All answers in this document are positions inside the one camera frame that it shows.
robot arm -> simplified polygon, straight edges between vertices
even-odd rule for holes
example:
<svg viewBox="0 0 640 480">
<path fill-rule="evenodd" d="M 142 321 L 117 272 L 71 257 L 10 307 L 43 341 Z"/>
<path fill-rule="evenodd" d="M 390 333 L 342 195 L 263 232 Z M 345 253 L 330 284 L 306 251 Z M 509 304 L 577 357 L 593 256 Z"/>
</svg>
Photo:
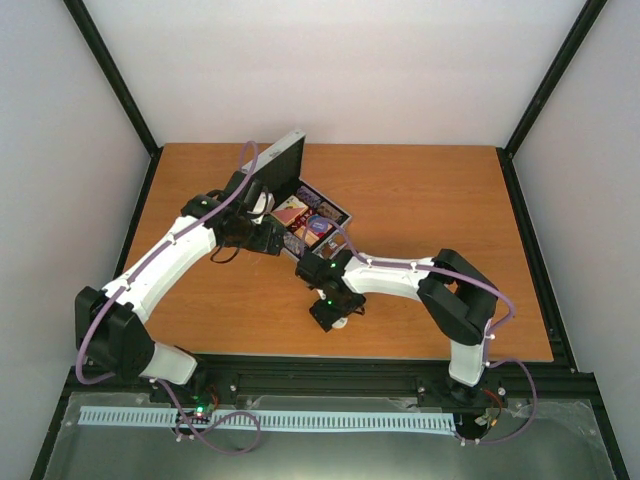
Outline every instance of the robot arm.
<svg viewBox="0 0 640 480">
<path fill-rule="evenodd" d="M 105 303 L 120 291 L 91 338 L 87 356 L 125 380 L 142 375 L 183 385 L 191 378 L 195 359 L 178 348 L 154 342 L 144 324 L 176 281 L 214 248 L 233 246 L 280 254 L 282 227 L 263 222 L 263 214 L 273 207 L 273 196 L 256 180 L 242 199 L 195 228 L 185 230 L 218 207 L 242 177 L 244 174 L 236 172 L 227 188 L 216 192 L 217 198 L 209 195 L 193 198 L 167 234 L 134 266 L 101 291 L 85 287 L 78 294 L 75 302 L 78 348 Z"/>
<path fill-rule="evenodd" d="M 441 250 L 436 257 L 420 260 L 365 254 L 356 257 L 348 250 L 333 260 L 323 260 L 307 252 L 298 262 L 296 275 L 319 291 L 320 300 L 310 312 L 327 332 L 344 326 L 348 315 L 363 314 L 366 293 L 422 302 L 451 341 L 449 375 L 464 385 L 475 386 L 484 370 L 485 333 L 495 314 L 497 298 L 466 282 L 459 282 L 454 292 L 447 287 L 453 278 L 430 272 L 428 267 L 443 268 L 493 286 L 453 250 Z"/>
</svg>

box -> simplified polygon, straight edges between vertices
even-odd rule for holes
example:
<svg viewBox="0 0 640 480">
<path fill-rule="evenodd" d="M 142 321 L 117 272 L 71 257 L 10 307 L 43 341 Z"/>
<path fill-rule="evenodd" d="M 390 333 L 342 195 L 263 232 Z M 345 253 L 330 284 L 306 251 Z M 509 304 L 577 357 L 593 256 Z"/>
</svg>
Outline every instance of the box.
<svg viewBox="0 0 640 480">
<path fill-rule="evenodd" d="M 351 221 L 344 208 L 300 178 L 305 138 L 302 130 L 289 132 L 258 156 L 253 174 L 274 196 L 270 215 L 285 226 L 283 251 L 296 261 L 303 253 L 305 225 L 309 225 L 305 247 L 322 258 L 333 258 L 345 247 L 345 240 L 333 226 L 314 219 L 331 218 L 342 228 Z M 247 173 L 249 166 L 247 163 L 241 170 Z"/>
</svg>

white wall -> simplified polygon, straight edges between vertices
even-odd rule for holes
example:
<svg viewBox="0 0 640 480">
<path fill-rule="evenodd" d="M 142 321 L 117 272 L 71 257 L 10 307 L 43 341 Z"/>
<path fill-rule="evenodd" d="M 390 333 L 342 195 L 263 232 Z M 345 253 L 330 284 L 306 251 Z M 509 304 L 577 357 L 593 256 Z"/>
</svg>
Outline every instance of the white wall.
<svg viewBox="0 0 640 480">
<path fill-rule="evenodd" d="M 88 0 L 164 142 L 504 145 L 584 0 Z"/>
<path fill-rule="evenodd" d="M 640 478 L 640 2 L 611 1 L 516 168 L 579 366 Z"/>
<path fill-rule="evenodd" d="M 28 478 L 74 358 L 73 300 L 113 272 L 146 154 L 61 1 L 0 16 L 0 465 Z"/>
</svg>

black metal frame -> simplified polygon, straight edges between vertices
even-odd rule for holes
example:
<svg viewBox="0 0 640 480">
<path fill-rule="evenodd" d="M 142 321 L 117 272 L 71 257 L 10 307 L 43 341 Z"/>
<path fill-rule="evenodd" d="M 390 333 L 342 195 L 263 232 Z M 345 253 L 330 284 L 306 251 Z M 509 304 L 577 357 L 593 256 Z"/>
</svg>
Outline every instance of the black metal frame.
<svg viewBox="0 0 640 480">
<path fill-rule="evenodd" d="M 142 114 L 138 110 L 82 0 L 64 0 L 64 3 L 78 24 L 78 28 L 94 53 L 96 60 L 151 157 L 142 191 L 118 260 L 115 272 L 117 276 L 123 271 L 158 162 L 161 159 L 162 149 L 156 145 Z M 513 165 L 513 158 L 518 148 L 523 143 L 527 133 L 605 3 L 606 0 L 586 1 L 508 144 L 505 148 L 498 148 L 497 155 L 554 358 L 552 363 L 528 363 L 527 367 L 534 377 L 538 394 L 541 398 L 579 398 L 591 402 L 614 472 L 618 478 L 625 479 L 629 478 L 629 475 L 613 434 L 595 377 L 593 374 L 577 372 L 567 333 Z M 222 386 L 222 388 L 219 388 L 219 394 L 223 402 L 235 402 L 240 395 L 265 394 L 383 397 L 415 395 L 417 400 L 420 401 L 418 387 L 433 378 L 441 378 L 446 375 L 447 369 L 447 363 L 443 361 L 345 360 L 228 355 L 199 355 L 199 357 L 214 375 L 216 385 Z M 88 367 L 88 370 L 89 374 L 101 373 L 96 367 Z M 499 371 L 490 370 L 487 372 L 487 376 L 490 379 L 493 377 L 499 378 L 513 398 L 526 398 L 530 394 L 529 385 L 525 377 L 515 365 L 505 365 Z M 124 384 L 118 380 L 110 379 L 99 385 L 84 386 L 78 383 L 73 371 L 71 371 L 35 465 L 32 479 L 35 480 L 44 476 L 69 395 L 73 392 L 95 391 L 147 391 L 152 394 L 157 394 L 158 392 L 158 390 L 152 390 L 147 382 L 141 380 Z"/>
</svg>

wooden table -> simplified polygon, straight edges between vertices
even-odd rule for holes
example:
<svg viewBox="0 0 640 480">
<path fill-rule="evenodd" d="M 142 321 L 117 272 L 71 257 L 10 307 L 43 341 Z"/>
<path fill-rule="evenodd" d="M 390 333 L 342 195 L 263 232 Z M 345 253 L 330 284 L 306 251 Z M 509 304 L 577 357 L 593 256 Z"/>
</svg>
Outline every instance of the wooden table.
<svg viewBox="0 0 640 480">
<path fill-rule="evenodd" d="M 239 152 L 234 144 L 165 146 L 127 268 L 187 200 L 226 184 Z M 552 360 L 493 147 L 307 145 L 302 178 L 353 215 L 348 232 L 361 251 L 415 258 L 452 248 L 510 296 L 518 314 L 497 332 L 492 358 Z M 404 298 L 367 295 L 365 316 L 324 333 L 308 312 L 317 295 L 294 269 L 286 255 L 243 251 L 227 265 L 203 258 L 157 306 L 149 331 L 194 352 L 449 357 L 449 340 L 422 304 Z M 505 311 L 499 304 L 497 318 Z"/>
</svg>

